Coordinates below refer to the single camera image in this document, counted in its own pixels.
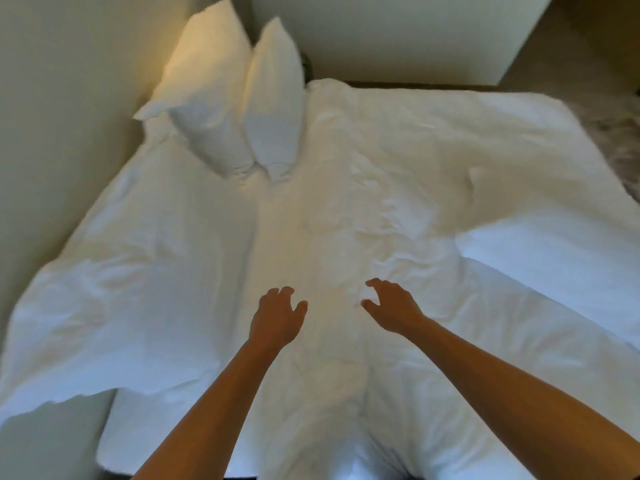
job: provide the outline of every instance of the white cabinet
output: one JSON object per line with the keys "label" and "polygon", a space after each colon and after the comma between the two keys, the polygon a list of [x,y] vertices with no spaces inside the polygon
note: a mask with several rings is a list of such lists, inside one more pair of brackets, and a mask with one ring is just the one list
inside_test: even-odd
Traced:
{"label": "white cabinet", "polygon": [[253,0],[280,16],[316,78],[497,84],[550,0]]}

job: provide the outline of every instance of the beige wall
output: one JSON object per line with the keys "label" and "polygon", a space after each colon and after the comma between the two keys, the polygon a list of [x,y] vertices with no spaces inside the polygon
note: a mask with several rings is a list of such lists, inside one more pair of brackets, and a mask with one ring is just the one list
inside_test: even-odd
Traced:
{"label": "beige wall", "polygon": [[640,0],[559,0],[567,18],[621,72],[640,84]]}
{"label": "beige wall", "polygon": [[497,84],[549,0],[253,0],[280,15],[316,77]]}
{"label": "beige wall", "polygon": [[[140,142],[131,115],[210,0],[0,0],[0,338],[36,270]],[[97,475],[111,396],[7,421],[3,480]]]}

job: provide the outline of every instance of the forearm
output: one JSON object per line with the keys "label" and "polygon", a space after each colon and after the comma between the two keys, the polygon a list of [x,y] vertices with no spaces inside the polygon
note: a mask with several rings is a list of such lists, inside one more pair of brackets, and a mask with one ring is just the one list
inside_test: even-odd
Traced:
{"label": "forearm", "polygon": [[640,444],[571,396],[430,319],[405,335],[540,480],[640,474]]}
{"label": "forearm", "polygon": [[222,479],[277,351],[249,342],[172,430],[134,480]]}

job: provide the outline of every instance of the bed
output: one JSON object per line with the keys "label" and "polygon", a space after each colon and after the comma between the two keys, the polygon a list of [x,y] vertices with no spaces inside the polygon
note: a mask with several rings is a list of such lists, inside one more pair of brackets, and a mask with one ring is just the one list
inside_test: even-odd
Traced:
{"label": "bed", "polygon": [[[626,198],[576,119],[545,96],[309,85],[291,180],[254,173],[239,184],[259,218],[234,348],[265,289],[291,285],[311,305],[260,389],[227,476],[293,478],[305,458],[325,465],[319,477],[531,478],[433,364],[359,309],[370,276],[399,282],[428,316],[640,437],[637,350],[460,256],[474,166],[560,180],[596,207]],[[119,391],[100,464],[134,473],[214,377],[155,395]]]}
{"label": "bed", "polygon": [[[273,29],[283,33],[277,23]],[[185,53],[196,53],[203,39],[186,33]],[[225,41],[225,67],[244,74],[248,43],[238,31]],[[231,52],[233,44],[240,47]],[[286,59],[277,57],[269,60]],[[239,121],[228,97],[242,92],[238,77],[224,81],[215,111],[202,93],[189,93],[194,80],[210,83],[207,67],[217,63],[198,61],[202,72],[165,69],[167,80],[188,75],[188,84],[177,77],[156,89],[138,113],[145,143],[14,311],[0,420],[37,407],[22,400],[36,391],[63,401],[118,388],[97,460],[132,475],[244,343],[260,296],[288,285],[309,301],[308,316],[260,387],[228,477],[530,479],[434,364],[366,316],[359,302],[373,298],[364,281],[375,276],[400,283],[448,329],[640,438],[640,210],[564,104],[336,80],[290,95],[291,81],[270,70],[258,80],[291,97],[275,123],[261,125],[268,104],[258,83],[257,102],[242,104]],[[299,76],[299,60],[290,69]],[[172,114],[181,97],[199,112]],[[294,109],[305,114],[301,128]],[[215,118],[196,125],[195,114]],[[242,127],[254,152],[253,138],[282,149],[256,155],[266,170],[252,166]],[[277,141],[298,132],[299,155],[297,140]],[[489,195],[490,205],[480,192],[487,187],[503,189],[497,202]],[[72,258],[76,281],[47,281]],[[87,262],[100,272],[115,262],[117,272],[92,281],[78,267]],[[76,305],[76,289],[90,295],[90,308]],[[43,290],[68,292],[56,319],[73,320],[25,359],[27,346],[41,347],[33,325],[51,307],[42,297],[53,296]],[[143,298],[152,299],[146,308]],[[61,337],[73,344],[73,373]],[[25,381],[34,369],[37,377]]]}

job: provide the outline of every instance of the pillowcase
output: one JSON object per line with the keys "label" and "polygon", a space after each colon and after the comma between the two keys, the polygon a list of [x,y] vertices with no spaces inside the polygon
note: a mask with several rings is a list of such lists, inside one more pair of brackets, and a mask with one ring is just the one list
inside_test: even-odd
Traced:
{"label": "pillowcase", "polygon": [[142,145],[16,305],[0,422],[78,394],[151,394],[225,363],[254,222],[179,137]]}
{"label": "pillowcase", "polygon": [[300,53],[275,18],[255,47],[241,116],[255,159],[272,180],[283,180],[298,158],[304,101]]}
{"label": "pillowcase", "polygon": [[569,203],[551,185],[472,168],[473,201],[456,238],[480,261],[640,350],[640,235]]}
{"label": "pillowcase", "polygon": [[151,101],[135,118],[168,111],[191,150],[221,175],[242,173],[253,155],[238,122],[252,48],[230,0],[191,17]]}

